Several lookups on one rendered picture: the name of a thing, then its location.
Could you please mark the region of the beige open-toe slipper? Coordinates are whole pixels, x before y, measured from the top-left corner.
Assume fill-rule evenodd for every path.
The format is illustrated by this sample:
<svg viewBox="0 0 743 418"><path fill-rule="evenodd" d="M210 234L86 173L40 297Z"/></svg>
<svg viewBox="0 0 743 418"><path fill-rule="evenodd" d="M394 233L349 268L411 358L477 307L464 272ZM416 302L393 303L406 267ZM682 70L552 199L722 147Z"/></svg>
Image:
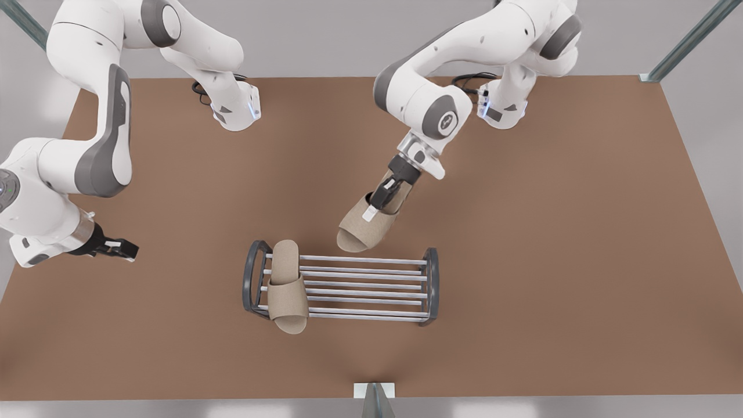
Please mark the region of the beige open-toe slipper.
<svg viewBox="0 0 743 418"><path fill-rule="evenodd" d="M338 246L342 250L351 253L358 253L374 248L382 241L387 231L392 227L392 224L399 215L401 206L406 201L411 190L412 185L402 182L398 193L392 201L381 211L377 212L370 222L363 219L364 212L369 208L369 201L373 192L367 193L345 215L342 222L340 222L337 233Z"/></svg>
<svg viewBox="0 0 743 418"><path fill-rule="evenodd" d="M269 318L285 333L298 335L307 326L309 307L295 241L282 240L276 244L271 271L267 286Z"/></svg>

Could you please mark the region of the dark grey metal shoe rack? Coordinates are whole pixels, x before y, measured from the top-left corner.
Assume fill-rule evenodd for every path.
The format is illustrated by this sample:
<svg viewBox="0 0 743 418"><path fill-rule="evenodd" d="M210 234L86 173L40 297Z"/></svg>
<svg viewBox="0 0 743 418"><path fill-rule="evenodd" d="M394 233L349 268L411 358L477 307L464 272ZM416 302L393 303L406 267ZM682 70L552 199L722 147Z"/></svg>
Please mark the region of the dark grey metal shoe rack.
<svg viewBox="0 0 743 418"><path fill-rule="evenodd" d="M250 246L242 280L244 310L266 320L270 320L267 286L275 246L263 240ZM435 248L427 249L420 260L300 253L300 272L308 296L308 320L400 321L427 326L438 317L440 280Z"/></svg>

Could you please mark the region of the silver frame post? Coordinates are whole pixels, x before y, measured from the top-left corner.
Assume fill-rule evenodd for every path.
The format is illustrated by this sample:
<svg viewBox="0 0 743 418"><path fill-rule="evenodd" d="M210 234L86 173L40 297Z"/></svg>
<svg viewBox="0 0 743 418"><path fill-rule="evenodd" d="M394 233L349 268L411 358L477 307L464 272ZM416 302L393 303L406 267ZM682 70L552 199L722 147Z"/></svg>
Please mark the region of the silver frame post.
<svg viewBox="0 0 743 418"><path fill-rule="evenodd" d="M717 0L705 16L648 73L639 74L643 83L659 83L673 71L743 0Z"/></svg>
<svg viewBox="0 0 743 418"><path fill-rule="evenodd" d="M45 27L24 8L17 0L0 0L0 10L22 31L29 35L42 50L47 50L48 32Z"/></svg>
<svg viewBox="0 0 743 418"><path fill-rule="evenodd" d="M395 418L389 400L395 398L394 383L355 383L354 399L362 399L361 418Z"/></svg>

